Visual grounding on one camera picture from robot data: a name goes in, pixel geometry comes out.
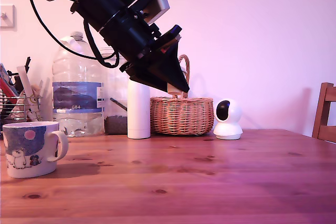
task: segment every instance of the black robot end effector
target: black robot end effector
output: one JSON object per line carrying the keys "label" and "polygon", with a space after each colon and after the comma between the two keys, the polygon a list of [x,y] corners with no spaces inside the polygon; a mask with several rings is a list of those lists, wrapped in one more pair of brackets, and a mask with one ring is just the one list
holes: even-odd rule
{"label": "black robot end effector", "polygon": [[154,23],[169,9],[167,0],[135,1],[76,0],[71,11],[78,12],[125,57],[128,62],[121,71],[131,80],[163,91],[167,91],[169,83],[187,92],[189,86],[177,59],[182,29],[176,25],[162,35]]}

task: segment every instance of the glass jar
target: glass jar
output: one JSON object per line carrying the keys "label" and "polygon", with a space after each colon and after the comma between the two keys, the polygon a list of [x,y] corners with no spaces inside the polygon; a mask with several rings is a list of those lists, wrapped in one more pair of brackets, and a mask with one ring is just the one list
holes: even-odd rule
{"label": "glass jar", "polygon": [[[111,47],[100,50],[104,58],[114,53]],[[114,65],[115,59],[106,60]],[[104,131],[108,135],[127,134],[127,92],[129,76],[126,72],[121,72],[119,68],[126,63],[124,57],[120,55],[119,66],[113,69],[105,68],[104,82]]]}

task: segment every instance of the light switch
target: light switch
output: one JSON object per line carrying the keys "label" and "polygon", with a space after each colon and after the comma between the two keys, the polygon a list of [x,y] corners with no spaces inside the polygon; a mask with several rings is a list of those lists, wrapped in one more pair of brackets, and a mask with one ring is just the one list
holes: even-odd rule
{"label": "light switch", "polygon": [[14,5],[1,5],[0,19],[1,29],[14,28]]}

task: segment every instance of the basket handle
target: basket handle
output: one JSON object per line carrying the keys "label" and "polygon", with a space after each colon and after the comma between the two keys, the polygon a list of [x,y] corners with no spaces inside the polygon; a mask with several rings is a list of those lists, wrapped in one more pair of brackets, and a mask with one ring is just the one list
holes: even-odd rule
{"label": "basket handle", "polygon": [[[186,65],[186,68],[187,68],[186,81],[189,85],[189,80],[190,80],[190,61],[189,61],[189,58],[188,58],[187,55],[181,55],[178,60],[179,60],[179,63],[181,63],[182,60],[185,61],[185,65]],[[188,93],[183,92],[182,97],[183,98],[188,98]]]}

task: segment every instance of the pink circle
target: pink circle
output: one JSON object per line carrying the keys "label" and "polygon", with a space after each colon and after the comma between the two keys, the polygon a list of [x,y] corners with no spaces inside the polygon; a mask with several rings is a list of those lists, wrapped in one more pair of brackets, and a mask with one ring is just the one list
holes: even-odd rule
{"label": "pink circle", "polygon": [[35,138],[35,131],[26,131],[25,132],[25,138],[28,140],[33,140]]}

